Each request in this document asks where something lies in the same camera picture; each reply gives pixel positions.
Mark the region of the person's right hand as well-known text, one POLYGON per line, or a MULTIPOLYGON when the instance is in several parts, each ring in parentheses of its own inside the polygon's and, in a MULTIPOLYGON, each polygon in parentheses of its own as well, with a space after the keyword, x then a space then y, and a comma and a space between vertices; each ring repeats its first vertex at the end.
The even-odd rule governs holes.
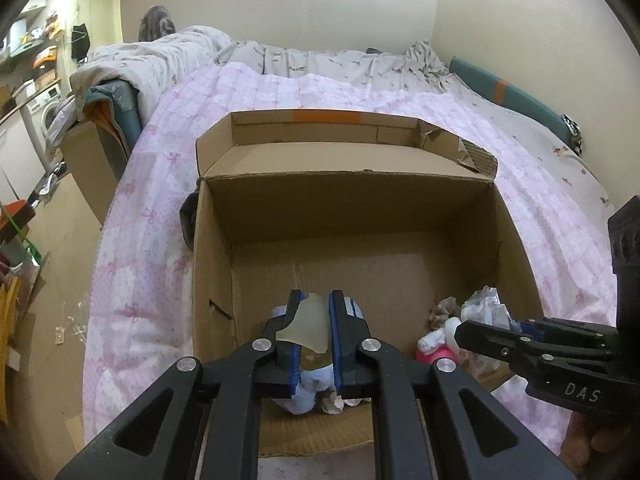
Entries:
POLYGON ((639 425, 573 413, 559 458, 577 479, 638 479, 639 425))

